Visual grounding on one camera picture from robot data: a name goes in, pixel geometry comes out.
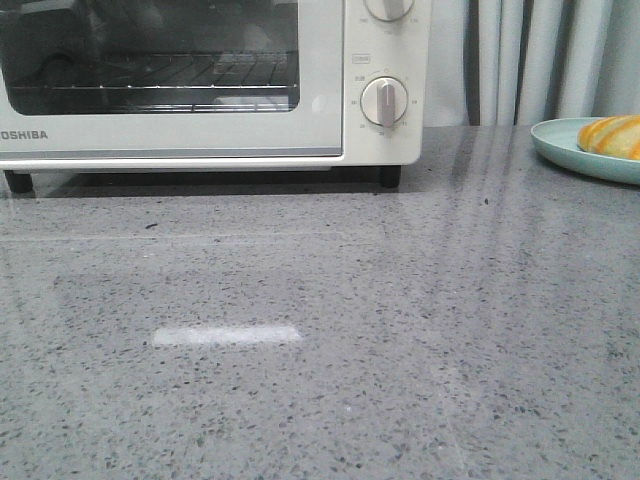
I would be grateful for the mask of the white Toshiba toaster oven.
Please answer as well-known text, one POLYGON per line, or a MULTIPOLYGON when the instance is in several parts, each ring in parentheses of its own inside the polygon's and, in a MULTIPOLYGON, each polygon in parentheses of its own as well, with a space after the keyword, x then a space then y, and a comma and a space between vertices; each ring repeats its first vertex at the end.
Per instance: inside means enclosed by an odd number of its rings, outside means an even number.
POLYGON ((133 162, 124 158, 9 162, 1 168, 13 192, 32 187, 38 171, 195 172, 331 169, 375 166, 386 187, 397 186, 403 166, 421 152, 428 30, 431 5, 414 1, 409 13, 394 22, 375 19, 364 1, 343 5, 342 149, 337 155, 221 158, 151 158, 133 162), (399 80, 408 93, 408 106, 391 128, 368 121, 360 107, 364 88, 379 77, 399 80))

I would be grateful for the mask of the glass oven door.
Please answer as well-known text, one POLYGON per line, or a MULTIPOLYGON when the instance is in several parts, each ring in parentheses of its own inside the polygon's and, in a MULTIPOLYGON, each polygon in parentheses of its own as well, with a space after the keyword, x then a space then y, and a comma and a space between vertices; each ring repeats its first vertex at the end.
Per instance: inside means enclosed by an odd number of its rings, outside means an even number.
POLYGON ((337 155, 342 149, 339 1, 5 1, 1 157, 5 161, 337 155), (288 112, 24 115, 8 82, 51 55, 295 52, 288 112))

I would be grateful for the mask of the upper white oven knob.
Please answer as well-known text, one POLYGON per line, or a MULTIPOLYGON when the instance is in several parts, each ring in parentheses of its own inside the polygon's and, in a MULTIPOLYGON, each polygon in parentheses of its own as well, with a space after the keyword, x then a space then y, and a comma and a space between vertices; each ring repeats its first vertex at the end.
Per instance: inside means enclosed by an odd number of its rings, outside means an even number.
POLYGON ((405 17, 414 5, 413 0, 365 0, 368 12, 377 20, 394 22, 405 17))

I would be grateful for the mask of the golden croissant bread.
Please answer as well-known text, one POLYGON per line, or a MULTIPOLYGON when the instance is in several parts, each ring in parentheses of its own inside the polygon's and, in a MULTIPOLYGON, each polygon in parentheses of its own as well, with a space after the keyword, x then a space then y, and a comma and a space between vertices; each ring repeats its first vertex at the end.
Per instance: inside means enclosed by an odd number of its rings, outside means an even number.
POLYGON ((638 161, 639 116, 611 116, 592 121, 579 130, 577 144, 588 153, 638 161))

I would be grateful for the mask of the teal round plate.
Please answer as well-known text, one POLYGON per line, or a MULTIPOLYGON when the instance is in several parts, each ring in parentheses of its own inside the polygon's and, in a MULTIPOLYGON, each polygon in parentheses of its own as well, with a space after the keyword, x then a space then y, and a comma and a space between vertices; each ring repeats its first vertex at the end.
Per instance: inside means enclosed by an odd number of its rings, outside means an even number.
POLYGON ((578 146, 580 129, 599 117, 554 119, 531 128, 537 153, 575 173, 622 184, 639 185, 639 162, 585 152, 578 146))

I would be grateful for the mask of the grey pleated curtain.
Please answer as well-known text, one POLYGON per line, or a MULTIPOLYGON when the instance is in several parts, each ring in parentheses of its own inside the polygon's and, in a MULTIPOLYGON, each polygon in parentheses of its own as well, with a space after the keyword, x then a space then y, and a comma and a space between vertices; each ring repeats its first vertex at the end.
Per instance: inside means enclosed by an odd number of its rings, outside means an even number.
POLYGON ((428 46, 428 127, 639 111, 636 1, 436 1, 428 46))

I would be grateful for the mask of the lower white oven knob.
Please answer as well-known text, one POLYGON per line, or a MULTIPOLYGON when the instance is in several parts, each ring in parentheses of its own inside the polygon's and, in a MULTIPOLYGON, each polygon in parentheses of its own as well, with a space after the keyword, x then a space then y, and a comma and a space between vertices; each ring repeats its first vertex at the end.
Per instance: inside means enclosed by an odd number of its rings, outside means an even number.
POLYGON ((366 119, 384 128, 393 127, 402 118, 407 106, 407 90, 393 77, 372 80, 360 96, 360 107, 366 119))

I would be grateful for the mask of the white oven knob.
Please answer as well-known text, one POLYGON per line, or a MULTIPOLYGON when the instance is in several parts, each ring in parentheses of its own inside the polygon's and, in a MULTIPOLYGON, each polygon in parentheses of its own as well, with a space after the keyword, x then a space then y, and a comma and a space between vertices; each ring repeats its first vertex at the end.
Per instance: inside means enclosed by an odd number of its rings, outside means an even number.
POLYGON ((394 22, 405 17, 414 5, 413 0, 365 0, 368 12, 377 20, 394 22))
POLYGON ((407 106, 407 90, 393 77, 372 80, 360 96, 360 107, 366 119, 384 128, 393 127, 402 118, 407 106))

